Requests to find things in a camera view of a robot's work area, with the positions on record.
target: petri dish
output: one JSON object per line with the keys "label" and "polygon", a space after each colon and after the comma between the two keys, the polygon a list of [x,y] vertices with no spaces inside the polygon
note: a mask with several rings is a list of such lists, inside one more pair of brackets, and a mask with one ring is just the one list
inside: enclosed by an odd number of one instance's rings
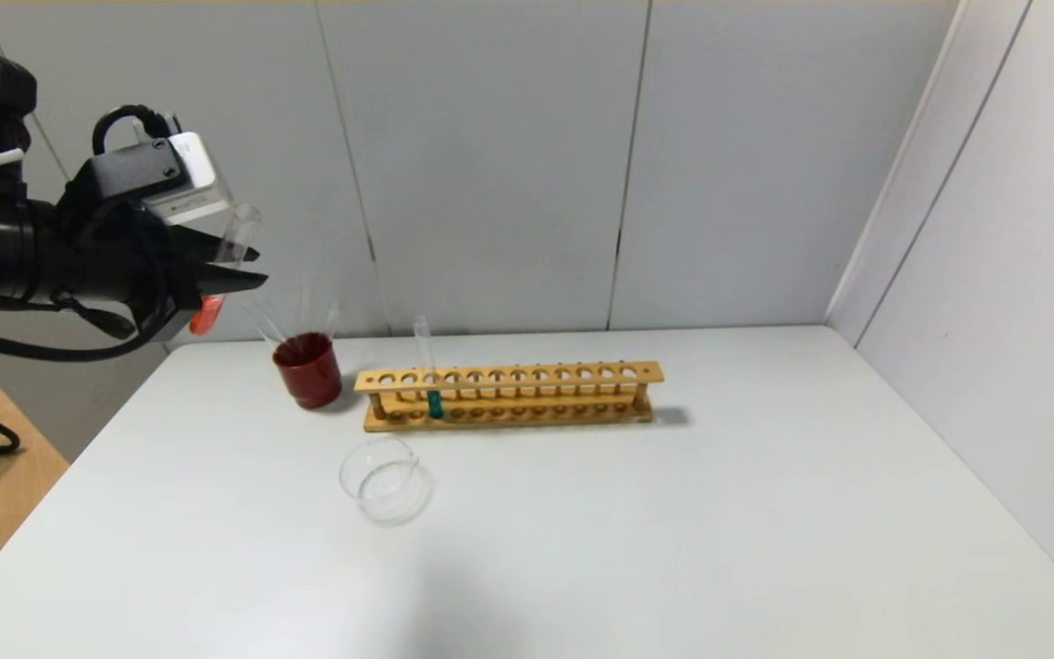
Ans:
{"label": "petri dish", "polygon": [[379,439],[354,447],[339,466],[339,487],[373,522],[398,524],[421,512],[428,482],[405,442]]}

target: wall seam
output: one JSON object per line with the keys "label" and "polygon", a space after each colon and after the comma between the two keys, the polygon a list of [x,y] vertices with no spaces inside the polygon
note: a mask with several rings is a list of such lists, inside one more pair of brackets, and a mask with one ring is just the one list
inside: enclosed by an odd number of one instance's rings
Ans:
{"label": "wall seam", "polygon": [[339,118],[339,134],[344,137],[344,149],[348,151],[348,166],[352,172],[352,187],[356,189],[356,206],[360,211],[360,225],[364,227],[365,241],[369,247],[369,258],[372,261],[372,276],[376,279],[377,291],[380,294],[380,312],[385,314],[385,328],[392,336],[392,316],[389,314],[389,301],[385,295],[385,282],[380,279],[380,266],[377,264],[376,243],[372,240],[369,230],[368,213],[364,209],[364,192],[360,191],[360,176],[356,173],[356,158],[352,154],[352,141],[348,137],[348,118],[344,113],[344,102],[339,99],[339,85],[336,84],[336,70],[331,65],[331,49],[328,45],[328,31],[323,26],[323,13],[319,11],[319,0],[311,0],[311,8],[315,12],[316,24],[319,25],[319,45],[323,46],[323,58],[328,66],[328,80],[331,82],[331,96],[336,101],[336,116]]}
{"label": "wall seam", "polygon": [[641,115],[641,86],[645,80],[645,56],[648,55],[648,25],[652,22],[653,0],[645,3],[645,28],[642,32],[641,63],[637,66],[637,96],[632,101],[632,130],[628,133],[628,155],[624,163],[624,191],[621,192],[621,221],[616,228],[616,254],[612,258],[612,279],[607,290],[607,317],[604,330],[612,328],[612,304],[616,302],[616,275],[621,268],[621,241],[624,238],[624,212],[628,205],[628,179],[632,176],[632,149],[637,143],[637,118]]}
{"label": "wall seam", "polygon": [[950,183],[950,179],[953,178],[954,171],[958,168],[958,161],[960,161],[963,151],[967,150],[967,144],[970,143],[970,138],[974,136],[974,130],[977,129],[978,121],[982,117],[984,110],[987,110],[989,101],[991,101],[991,94],[995,91],[995,84],[998,84],[999,78],[1002,76],[1002,70],[1008,65],[1008,58],[1011,58],[1011,51],[1014,49],[1014,45],[1016,45],[1016,41],[1019,40],[1019,33],[1023,28],[1023,21],[1028,20],[1028,12],[1030,11],[1032,1],[1033,0],[1029,0],[1028,4],[1023,5],[1023,11],[1019,16],[1019,22],[1017,22],[1016,28],[1011,35],[1011,41],[1008,42],[1008,49],[1002,52],[1002,59],[999,59],[999,66],[998,70],[995,71],[995,77],[992,78],[991,83],[988,84],[987,93],[982,95],[982,102],[979,103],[977,112],[974,113],[974,118],[971,120],[970,129],[967,130],[967,136],[962,137],[962,142],[958,146],[958,153],[954,154],[954,160],[950,162],[950,168],[946,170],[946,174],[941,178],[941,183],[938,185],[938,191],[934,193],[933,201],[930,201],[930,208],[925,209],[925,216],[921,217],[921,222],[917,226],[917,231],[913,233],[912,240],[909,241],[909,246],[905,247],[902,257],[900,257],[900,260],[897,261],[897,267],[894,270],[894,274],[892,274],[890,278],[890,283],[885,285],[885,289],[881,293],[881,297],[877,299],[877,304],[873,308],[873,313],[870,313],[870,321],[865,323],[864,327],[861,329],[860,335],[858,335],[856,342],[853,343],[854,349],[858,349],[858,347],[861,346],[861,342],[864,341],[865,335],[870,333],[870,328],[873,327],[877,313],[881,311],[885,299],[890,297],[890,292],[897,280],[897,276],[900,275],[900,271],[904,270],[905,261],[909,260],[909,255],[911,255],[913,247],[917,246],[917,241],[919,241],[921,233],[925,230],[925,225],[930,221],[930,216],[933,215],[933,209],[936,209],[938,201],[941,200],[941,193],[945,192],[946,183]]}

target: white wall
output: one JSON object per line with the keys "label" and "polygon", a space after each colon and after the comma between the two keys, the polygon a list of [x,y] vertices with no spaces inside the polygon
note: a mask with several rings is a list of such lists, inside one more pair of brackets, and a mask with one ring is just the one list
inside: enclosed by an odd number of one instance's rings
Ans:
{"label": "white wall", "polygon": [[653,3],[611,326],[823,321],[954,5]]}
{"label": "white wall", "polygon": [[319,4],[396,332],[604,329],[645,5]]}
{"label": "white wall", "polygon": [[1029,4],[1030,0],[958,3],[911,130],[828,309],[828,325],[845,342],[855,346],[861,341],[954,167]]}
{"label": "white wall", "polygon": [[1054,1],[1030,7],[860,351],[1054,558]]}

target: wooden test tube rack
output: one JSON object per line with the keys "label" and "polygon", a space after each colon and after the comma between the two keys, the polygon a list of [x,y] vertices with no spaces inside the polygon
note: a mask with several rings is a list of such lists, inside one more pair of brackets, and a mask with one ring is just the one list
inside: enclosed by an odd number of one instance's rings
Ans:
{"label": "wooden test tube rack", "polygon": [[[657,362],[513,364],[360,371],[369,396],[364,430],[510,428],[652,421],[648,385],[664,383]],[[445,415],[428,415],[427,392],[442,392]]]}

